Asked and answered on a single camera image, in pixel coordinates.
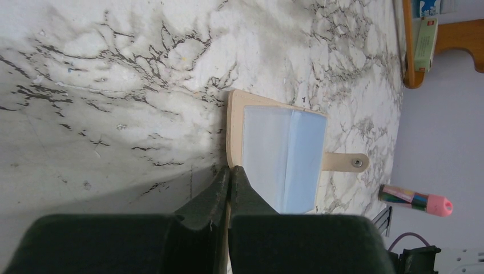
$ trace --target marble surface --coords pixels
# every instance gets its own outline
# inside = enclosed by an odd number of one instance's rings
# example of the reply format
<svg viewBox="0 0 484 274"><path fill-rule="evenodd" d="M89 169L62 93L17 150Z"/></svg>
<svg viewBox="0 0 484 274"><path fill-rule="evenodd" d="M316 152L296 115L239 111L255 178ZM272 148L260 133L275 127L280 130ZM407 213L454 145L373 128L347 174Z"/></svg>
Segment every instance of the marble surface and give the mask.
<svg viewBox="0 0 484 274"><path fill-rule="evenodd" d="M384 205L402 102L385 0L7 1L0 22L0 268L51 212L171 212L225 157L227 91L330 116L314 213Z"/></svg>

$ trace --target wooden furniture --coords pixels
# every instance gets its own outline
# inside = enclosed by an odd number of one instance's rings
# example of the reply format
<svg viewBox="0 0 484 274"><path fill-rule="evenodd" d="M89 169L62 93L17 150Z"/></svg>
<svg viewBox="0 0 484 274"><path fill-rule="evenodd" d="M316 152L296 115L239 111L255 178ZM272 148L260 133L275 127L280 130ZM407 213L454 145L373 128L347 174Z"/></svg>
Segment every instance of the wooden furniture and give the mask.
<svg viewBox="0 0 484 274"><path fill-rule="evenodd" d="M404 2L404 21L407 47L407 69L404 84L417 88L424 81L425 72L414 69L414 22L412 22L411 0ZM484 73L484 19L443 24L438 26L435 54L448 50L465 50L474 59L475 70Z"/></svg>

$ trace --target wall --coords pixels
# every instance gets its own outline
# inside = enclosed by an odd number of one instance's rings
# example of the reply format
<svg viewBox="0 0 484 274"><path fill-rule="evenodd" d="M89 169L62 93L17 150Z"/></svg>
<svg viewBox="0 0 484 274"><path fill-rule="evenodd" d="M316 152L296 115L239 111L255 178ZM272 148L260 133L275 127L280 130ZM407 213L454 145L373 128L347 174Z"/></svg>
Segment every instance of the wall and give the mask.
<svg viewBox="0 0 484 274"><path fill-rule="evenodd" d="M387 245L412 231L438 247L484 247L483 87L484 74L474 70L472 57L451 51L435 56L420 88L404 91L391 182L447 196L454 212L441 218L397 208ZM420 246L407 237L394 252Z"/></svg>

